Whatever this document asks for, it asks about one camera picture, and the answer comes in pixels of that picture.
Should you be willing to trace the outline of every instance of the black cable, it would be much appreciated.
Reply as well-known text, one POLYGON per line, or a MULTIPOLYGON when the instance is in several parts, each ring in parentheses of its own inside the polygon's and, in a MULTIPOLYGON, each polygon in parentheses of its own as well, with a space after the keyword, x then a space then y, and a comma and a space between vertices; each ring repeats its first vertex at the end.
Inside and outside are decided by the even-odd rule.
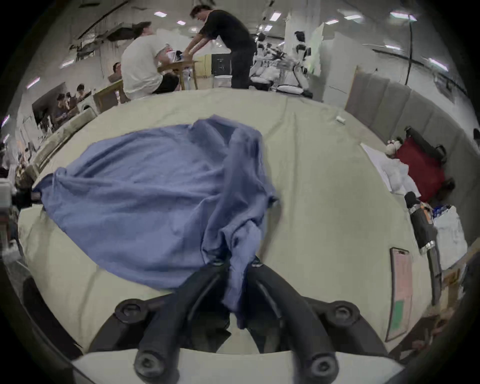
POLYGON ((408 15, 408 26, 410 28, 410 56, 408 57, 408 71, 407 71, 407 79, 405 80, 405 85, 407 85, 408 83, 408 77, 410 76, 410 69, 412 68, 413 32, 412 32, 412 21, 410 20, 410 15, 408 15))
MULTIPOLYGON (((380 49, 375 49, 375 48, 372 48, 372 51, 373 52, 377 52, 377 53, 383 53, 385 55, 389 55, 389 56, 394 56, 394 57, 398 57, 399 59, 402 59, 402 60, 408 60, 408 57, 407 56, 403 56, 403 55, 399 55, 398 53, 392 53, 392 52, 386 52, 386 51, 382 51, 380 49)), ((421 67, 424 67, 424 68, 428 68, 425 64, 423 64, 422 62, 418 61, 418 60, 415 60, 415 59, 412 59, 411 62, 413 64, 417 64, 421 67)), ((458 83, 456 83, 455 81, 453 81, 451 78, 449 78, 448 76, 445 76, 443 73, 441 72, 437 72, 437 75, 443 77, 445 80, 451 82, 455 87, 457 87, 466 97, 468 97, 468 94, 467 94, 467 91, 465 89, 463 89, 458 83)))

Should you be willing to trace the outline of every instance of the red bag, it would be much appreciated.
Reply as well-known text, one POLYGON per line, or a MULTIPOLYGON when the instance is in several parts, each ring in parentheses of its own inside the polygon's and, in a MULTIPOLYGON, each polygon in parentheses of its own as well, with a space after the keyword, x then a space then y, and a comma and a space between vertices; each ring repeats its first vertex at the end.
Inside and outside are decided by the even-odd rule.
POLYGON ((428 156, 412 137, 405 140, 396 158, 408 165, 408 175, 417 185, 421 201, 428 202, 437 194, 445 181, 440 161, 428 156))

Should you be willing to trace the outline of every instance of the black handle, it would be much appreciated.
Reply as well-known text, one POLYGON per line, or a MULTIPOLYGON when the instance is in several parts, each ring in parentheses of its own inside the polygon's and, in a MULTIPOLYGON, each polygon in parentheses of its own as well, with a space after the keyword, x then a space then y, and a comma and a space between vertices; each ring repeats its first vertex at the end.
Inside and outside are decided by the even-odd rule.
POLYGON ((445 164, 447 162, 447 150, 443 145, 437 145, 435 149, 439 152, 443 152, 442 160, 440 160, 440 163, 445 164))
POLYGON ((331 383, 338 375, 335 349, 324 326, 305 299, 280 275, 261 263, 247 269, 247 284, 256 285, 285 320, 305 382, 331 383))
POLYGON ((163 383, 178 375, 176 357, 185 322, 207 293, 226 281, 228 267, 228 263, 214 261, 195 272, 156 313, 135 357, 135 372, 144 382, 163 383))

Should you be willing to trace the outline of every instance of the man's arm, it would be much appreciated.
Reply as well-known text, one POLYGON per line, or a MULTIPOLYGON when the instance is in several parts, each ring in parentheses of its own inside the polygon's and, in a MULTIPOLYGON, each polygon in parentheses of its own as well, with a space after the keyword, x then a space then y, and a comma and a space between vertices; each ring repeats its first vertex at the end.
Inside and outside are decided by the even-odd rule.
POLYGON ((200 40, 202 40, 204 38, 203 35, 197 33, 195 35, 195 37, 192 39, 192 41, 190 42, 190 44, 188 45, 188 47, 184 50, 183 52, 183 55, 184 56, 189 56, 190 55, 190 50, 196 46, 198 43, 200 43, 200 40))
POLYGON ((202 41, 197 44, 197 46, 192 49, 190 51, 190 56, 193 56, 195 53, 197 53, 197 51, 201 50, 203 47, 205 47, 205 45, 210 41, 211 39, 209 39, 208 37, 205 37, 202 39, 202 41))

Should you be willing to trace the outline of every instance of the black shorts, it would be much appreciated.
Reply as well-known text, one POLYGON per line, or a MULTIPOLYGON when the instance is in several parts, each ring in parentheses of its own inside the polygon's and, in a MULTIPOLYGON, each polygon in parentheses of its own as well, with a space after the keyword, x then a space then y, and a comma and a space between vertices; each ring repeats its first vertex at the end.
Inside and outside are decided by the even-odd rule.
POLYGON ((152 94, 161 94, 161 93, 168 93, 173 92, 177 88, 180 79, 178 76, 175 76, 171 73, 166 73, 163 75, 162 83, 160 86, 152 92, 152 94))

